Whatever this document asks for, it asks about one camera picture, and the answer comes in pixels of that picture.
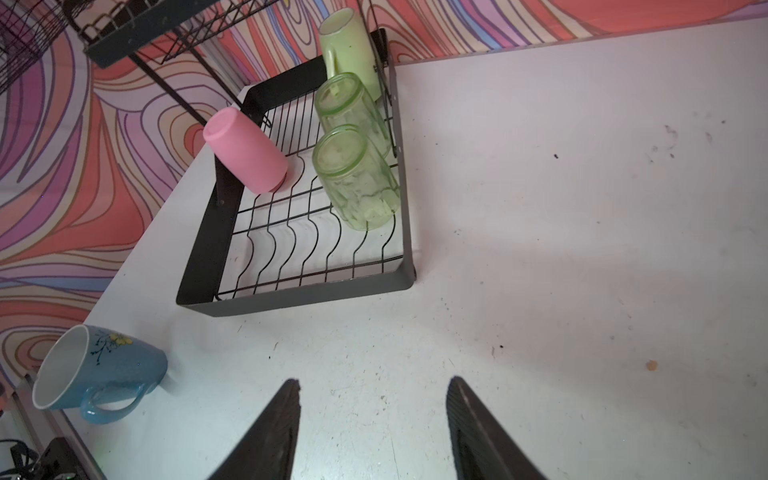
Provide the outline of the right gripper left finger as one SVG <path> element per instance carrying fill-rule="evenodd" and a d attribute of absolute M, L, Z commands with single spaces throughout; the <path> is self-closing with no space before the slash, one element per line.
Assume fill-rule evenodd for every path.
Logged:
<path fill-rule="evenodd" d="M 300 415 L 300 384 L 288 379 L 209 478 L 290 479 Z"/>

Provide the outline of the white mug blue handle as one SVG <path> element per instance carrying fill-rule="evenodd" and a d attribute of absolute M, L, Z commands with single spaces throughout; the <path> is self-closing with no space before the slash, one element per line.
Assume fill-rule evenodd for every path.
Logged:
<path fill-rule="evenodd" d="M 35 408 L 76 409 L 92 424 L 119 421 L 132 413 L 163 380 L 166 354 L 103 327 L 80 324 L 48 351 L 33 384 Z"/>

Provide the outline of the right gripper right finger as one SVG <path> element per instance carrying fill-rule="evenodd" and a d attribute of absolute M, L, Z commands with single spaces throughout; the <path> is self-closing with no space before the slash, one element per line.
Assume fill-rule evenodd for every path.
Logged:
<path fill-rule="evenodd" d="M 458 479 L 545 479 L 459 376 L 449 382 L 446 411 Z"/>

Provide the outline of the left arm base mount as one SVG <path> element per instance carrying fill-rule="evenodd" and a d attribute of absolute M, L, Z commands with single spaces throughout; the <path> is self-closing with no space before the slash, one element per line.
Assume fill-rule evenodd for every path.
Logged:
<path fill-rule="evenodd" d="M 96 473 L 86 468 L 63 437 L 54 438 L 42 453 L 37 453 L 25 442 L 16 439 L 2 439 L 1 449 L 4 448 L 10 454 L 12 466 L 1 468 L 2 479 L 87 480 L 99 478 Z"/>

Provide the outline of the cream mug green handle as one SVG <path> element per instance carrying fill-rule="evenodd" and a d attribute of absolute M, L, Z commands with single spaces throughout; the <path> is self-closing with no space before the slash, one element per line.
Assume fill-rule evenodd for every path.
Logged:
<path fill-rule="evenodd" d="M 380 99 L 382 89 L 376 57 L 369 33 L 357 11 L 346 7 L 329 15 L 319 27 L 319 40 L 328 79 L 340 73 L 354 73 L 372 99 Z"/>

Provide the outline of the pink plastic cup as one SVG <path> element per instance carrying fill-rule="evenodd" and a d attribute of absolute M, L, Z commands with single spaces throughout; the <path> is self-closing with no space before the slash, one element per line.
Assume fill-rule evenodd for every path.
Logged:
<path fill-rule="evenodd" d="M 203 137 L 220 162 L 256 195 L 276 191 L 287 175 L 286 156 L 235 107 L 213 115 L 204 127 Z"/>

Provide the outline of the green tumbler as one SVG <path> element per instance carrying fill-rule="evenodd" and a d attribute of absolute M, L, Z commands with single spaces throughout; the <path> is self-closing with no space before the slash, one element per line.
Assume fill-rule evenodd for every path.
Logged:
<path fill-rule="evenodd" d="M 352 229 L 385 225 L 401 205 L 400 187 L 372 141 L 351 124 L 325 133 L 312 162 L 337 215 Z"/>
<path fill-rule="evenodd" d="M 314 108 L 325 133 L 341 125 L 355 125 L 383 157 L 391 153 L 388 126 L 356 74 L 340 73 L 326 80 L 315 95 Z"/>

